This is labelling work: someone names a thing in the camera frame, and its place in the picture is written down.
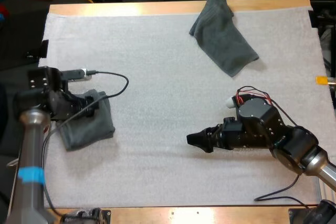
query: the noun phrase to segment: gray cloth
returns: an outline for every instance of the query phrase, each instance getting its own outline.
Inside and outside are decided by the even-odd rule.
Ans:
[[[233,24],[233,16],[226,0],[207,0],[189,32],[202,50],[231,77],[259,58]]]
[[[78,97],[92,96],[94,100],[105,95],[105,92],[97,92],[95,89],[84,94],[76,94]],[[60,129],[60,134],[67,151],[83,148],[98,140],[111,138],[115,132],[112,123],[109,99],[99,102],[99,109],[91,117],[82,117],[72,120]]]

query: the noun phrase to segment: black cable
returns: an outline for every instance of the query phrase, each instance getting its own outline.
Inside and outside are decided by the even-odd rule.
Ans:
[[[290,189],[291,187],[293,187],[295,185],[295,183],[298,181],[300,175],[296,176],[295,180],[292,182],[292,184],[290,184],[289,186],[283,188],[283,189],[280,189],[280,190],[277,190],[277,191],[274,191],[273,193],[269,193],[269,194],[265,194],[265,195],[262,195],[260,197],[257,197],[254,199],[254,201],[266,201],[266,200],[273,200],[273,199],[291,199],[291,200],[294,200],[296,202],[298,202],[300,205],[304,206],[305,208],[309,208],[306,204],[304,204],[303,202],[299,201],[298,199],[294,198],[294,197],[290,197],[290,196],[279,196],[279,197],[271,197],[271,198],[266,198],[268,196],[272,196],[272,195],[275,195],[275,194],[279,194],[283,191],[286,191],[288,189]]]
[[[296,124],[296,122],[294,122],[293,121],[293,119],[292,118],[290,118],[290,116],[282,109],[282,107],[280,107],[279,106],[279,104],[276,102],[276,101],[274,101],[273,99],[271,99],[271,101],[272,101],[272,103],[274,103],[275,105],[276,105],[276,107],[278,107],[278,109],[279,110],[281,110],[281,112],[292,122],[292,124],[294,124],[295,126],[298,126],[297,124]]]
[[[42,158],[41,158],[41,163],[42,163],[42,168],[44,169],[45,166],[45,152],[46,152],[46,146],[50,140],[50,137],[57,131],[59,131],[60,128],[62,128],[65,124],[67,124],[69,121],[71,121],[72,119],[76,118],[78,115],[80,115],[81,113],[83,113],[87,108],[95,105],[96,103],[100,102],[101,100],[104,99],[108,99],[108,98],[112,98],[112,97],[116,97],[118,95],[120,95],[121,93],[123,93],[125,91],[125,89],[127,88],[128,84],[129,84],[129,79],[126,76],[123,76],[122,74],[119,73],[113,73],[113,72],[103,72],[103,71],[88,71],[87,75],[92,75],[92,74],[96,74],[96,73],[106,73],[106,74],[112,74],[114,76],[120,76],[123,77],[126,80],[126,84],[125,86],[122,88],[121,91],[119,91],[116,94],[112,94],[112,95],[104,95],[100,98],[98,98],[97,100],[93,101],[92,103],[90,103],[89,105],[87,105],[86,107],[84,107],[83,109],[81,109],[79,112],[77,112],[76,114],[74,114],[73,116],[71,116],[70,118],[66,119],[64,122],[62,122],[59,126],[57,126],[55,129],[53,129],[52,131],[50,131],[48,133],[48,135],[46,136],[44,142],[43,142],[43,147],[42,147]],[[59,211],[56,210],[56,208],[54,207],[54,205],[52,204],[53,202],[50,199],[46,184],[44,184],[44,193],[46,195],[46,199],[48,201],[48,204],[51,208],[51,210],[58,216],[60,217],[66,217],[66,218],[74,218],[74,219],[89,219],[89,220],[96,220],[98,221],[97,218],[94,217],[87,217],[87,216],[70,216],[70,215],[63,215],[61,214]]]
[[[267,97],[270,97],[269,94],[265,91],[261,91],[259,89],[256,89],[255,87],[253,86],[243,86],[241,87],[240,89],[237,90],[237,94],[239,94],[239,92],[244,92],[244,91],[252,91],[252,90],[256,90],[256,91],[259,91],[263,94],[265,94]],[[282,109],[282,107],[280,107],[280,105],[274,101],[273,99],[271,99],[271,102],[274,103],[274,105],[292,122],[292,124],[294,124],[295,126],[298,126],[294,120],[292,118],[290,118],[290,116]],[[266,201],[266,200],[273,200],[273,199],[291,199],[291,200],[294,200],[296,202],[298,202],[299,204],[301,204],[302,206],[306,207],[306,208],[309,208],[306,204],[304,204],[303,202],[299,201],[298,199],[295,199],[294,197],[290,197],[290,196],[279,196],[279,197],[270,197],[270,198],[267,198],[268,196],[272,196],[272,195],[275,195],[275,194],[278,194],[278,193],[281,193],[283,191],[286,191],[288,189],[290,189],[292,186],[295,185],[295,183],[298,181],[300,175],[298,175],[295,180],[293,181],[292,184],[290,184],[289,186],[283,188],[283,189],[280,189],[280,190],[277,190],[277,191],[274,191],[272,193],[269,193],[269,194],[265,194],[265,195],[262,195],[260,197],[257,197],[254,199],[254,201]]]

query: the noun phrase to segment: wooden board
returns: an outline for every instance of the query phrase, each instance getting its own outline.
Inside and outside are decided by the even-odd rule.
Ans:
[[[294,207],[140,207],[111,210],[111,224],[288,224]],[[62,214],[72,209],[60,209]]]
[[[310,6],[309,0],[228,0],[233,11]],[[49,12],[80,16],[139,16],[199,13],[205,1],[51,5]]]
[[[309,0],[228,0],[233,11],[310,6]],[[51,5],[49,12],[78,16],[198,13],[205,1]],[[112,224],[288,224],[289,206],[105,208]],[[73,209],[59,209],[63,214]]]

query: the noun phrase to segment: red wire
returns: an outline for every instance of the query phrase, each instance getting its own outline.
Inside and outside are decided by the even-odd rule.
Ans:
[[[250,94],[255,94],[255,95],[259,95],[259,96],[262,96],[264,98],[266,98],[266,100],[268,101],[269,104],[272,105],[272,100],[271,100],[271,97],[269,95],[266,95],[264,93],[256,93],[256,92],[251,92],[250,90],[240,90],[239,92],[236,93],[236,100],[238,100],[239,102],[241,103],[244,103],[243,99],[239,96],[238,93],[240,92],[243,92],[243,93],[250,93]]]

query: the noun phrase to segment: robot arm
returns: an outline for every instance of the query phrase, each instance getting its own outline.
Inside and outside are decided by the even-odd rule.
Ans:
[[[277,108],[265,99],[249,96],[242,105],[235,104],[237,119],[224,118],[223,124],[188,135],[187,142],[208,153],[214,147],[268,148],[288,169],[317,176],[336,191],[336,167],[311,132],[285,125]]]

